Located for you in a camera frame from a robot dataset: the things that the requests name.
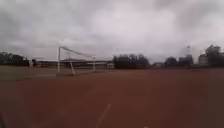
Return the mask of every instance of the sky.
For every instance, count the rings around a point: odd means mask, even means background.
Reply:
[[[150,61],[224,47],[223,0],[0,0],[0,52],[56,60],[57,48]]]

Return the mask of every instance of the red track surface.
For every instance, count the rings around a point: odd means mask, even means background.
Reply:
[[[7,128],[217,128],[224,70],[124,71],[0,83]]]

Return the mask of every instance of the tree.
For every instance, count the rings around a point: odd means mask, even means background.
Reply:
[[[24,59],[23,56],[7,52],[1,52],[0,65],[28,66],[29,62],[27,59]]]
[[[221,47],[210,45],[206,49],[206,55],[208,57],[208,63],[211,66],[224,66],[224,56],[221,54]]]
[[[114,67],[116,69],[139,69],[148,68],[149,62],[142,54],[122,54],[113,57]]]
[[[178,66],[180,67],[190,67],[193,64],[192,55],[187,55],[185,57],[180,57],[178,60]]]
[[[176,67],[177,66],[177,59],[175,57],[168,57],[165,61],[165,67]]]

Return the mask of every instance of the goal net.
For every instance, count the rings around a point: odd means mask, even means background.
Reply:
[[[67,75],[79,75],[95,72],[95,57],[77,52],[67,47],[58,48],[58,73]]]

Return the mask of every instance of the white lane line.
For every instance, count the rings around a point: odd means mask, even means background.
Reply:
[[[103,122],[103,120],[105,119],[108,111],[110,109],[110,104],[107,105],[107,107],[105,108],[105,110],[103,111],[103,113],[101,114],[100,118],[97,120],[97,123],[96,123],[96,128],[99,128],[99,126],[101,125],[101,123]]]

